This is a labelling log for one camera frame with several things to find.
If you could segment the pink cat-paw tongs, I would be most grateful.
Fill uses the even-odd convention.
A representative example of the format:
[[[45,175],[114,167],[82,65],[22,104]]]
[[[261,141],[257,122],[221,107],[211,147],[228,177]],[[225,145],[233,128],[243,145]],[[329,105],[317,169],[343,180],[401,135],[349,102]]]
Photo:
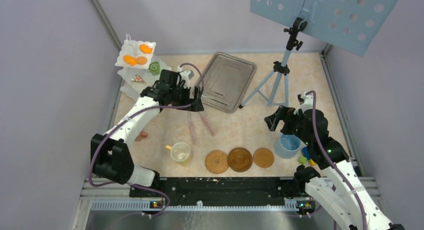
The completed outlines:
[[[204,127],[208,130],[209,134],[211,136],[215,136],[215,131],[213,130],[213,128],[211,127],[211,125],[209,124],[209,122],[207,121],[207,119],[204,117],[204,115],[201,112],[197,112],[199,115],[199,118],[201,119]],[[189,130],[189,134],[190,134],[190,138],[193,144],[196,144],[197,139],[196,139],[196,134],[195,134],[195,125],[194,122],[192,120],[192,115],[190,112],[187,113],[187,122],[188,122],[188,130]]]

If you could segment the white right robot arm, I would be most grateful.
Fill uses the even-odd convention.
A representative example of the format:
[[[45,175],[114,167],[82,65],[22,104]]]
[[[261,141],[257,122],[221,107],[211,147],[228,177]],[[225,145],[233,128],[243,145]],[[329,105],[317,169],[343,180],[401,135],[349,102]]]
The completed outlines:
[[[299,110],[279,106],[264,118],[270,131],[284,122],[281,133],[294,135],[308,148],[318,165],[299,166],[293,189],[300,196],[309,195],[319,202],[341,229],[403,229],[393,223],[376,205],[360,181],[341,144],[329,136],[328,120],[320,110]]]

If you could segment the green swirl roll cake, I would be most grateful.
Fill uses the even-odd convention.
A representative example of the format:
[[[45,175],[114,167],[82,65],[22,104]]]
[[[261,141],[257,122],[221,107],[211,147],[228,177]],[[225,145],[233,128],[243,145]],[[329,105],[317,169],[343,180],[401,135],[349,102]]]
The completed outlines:
[[[148,70],[149,70],[150,74],[153,75],[153,76],[159,75],[160,72],[161,72],[160,63],[158,61],[151,62],[149,67],[148,67]]]

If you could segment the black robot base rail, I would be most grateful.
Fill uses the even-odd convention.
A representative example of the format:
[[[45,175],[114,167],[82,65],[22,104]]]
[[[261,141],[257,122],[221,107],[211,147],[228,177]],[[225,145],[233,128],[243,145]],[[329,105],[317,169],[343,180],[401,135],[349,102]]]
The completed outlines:
[[[292,177],[168,177],[153,184],[155,192],[132,187],[129,196],[158,197],[165,193],[171,206],[282,206],[306,197]]]

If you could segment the round brown cookie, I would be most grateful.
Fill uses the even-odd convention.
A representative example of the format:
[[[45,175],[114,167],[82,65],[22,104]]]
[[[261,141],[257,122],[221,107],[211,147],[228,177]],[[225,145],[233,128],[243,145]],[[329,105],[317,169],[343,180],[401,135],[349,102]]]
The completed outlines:
[[[137,57],[135,61],[138,65],[145,65],[148,62],[148,59],[146,57]]]

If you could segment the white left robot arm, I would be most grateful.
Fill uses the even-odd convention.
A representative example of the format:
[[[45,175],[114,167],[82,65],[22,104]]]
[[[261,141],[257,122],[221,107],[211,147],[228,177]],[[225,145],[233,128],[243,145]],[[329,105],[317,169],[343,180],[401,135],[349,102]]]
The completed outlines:
[[[157,195],[161,187],[155,180],[156,172],[136,166],[129,147],[162,109],[203,111],[203,90],[202,84],[190,87],[189,79],[181,72],[162,70],[159,79],[142,90],[134,106],[117,125],[92,137],[91,172],[114,183],[141,185],[147,196]]]

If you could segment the orange fish pastry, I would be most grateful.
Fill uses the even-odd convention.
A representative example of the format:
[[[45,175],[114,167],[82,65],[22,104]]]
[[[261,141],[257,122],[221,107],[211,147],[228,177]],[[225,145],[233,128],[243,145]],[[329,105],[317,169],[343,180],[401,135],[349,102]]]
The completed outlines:
[[[133,66],[133,65],[136,65],[136,64],[137,64],[137,60],[136,60],[136,58],[134,58],[133,56],[130,56],[130,55],[125,55],[125,56],[123,56],[123,61],[124,61],[126,64],[129,64],[129,65],[131,65],[131,66]]]
[[[141,44],[139,46],[139,49],[143,54],[151,54],[153,52],[153,49],[149,45],[146,45],[146,44]]]

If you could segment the white strawberry cake slice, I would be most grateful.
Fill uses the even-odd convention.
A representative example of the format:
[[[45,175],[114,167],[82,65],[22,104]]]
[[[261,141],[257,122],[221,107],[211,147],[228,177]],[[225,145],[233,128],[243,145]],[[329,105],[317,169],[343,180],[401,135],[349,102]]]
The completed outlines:
[[[131,81],[135,83],[145,83],[144,79],[140,75],[134,75],[131,78]]]

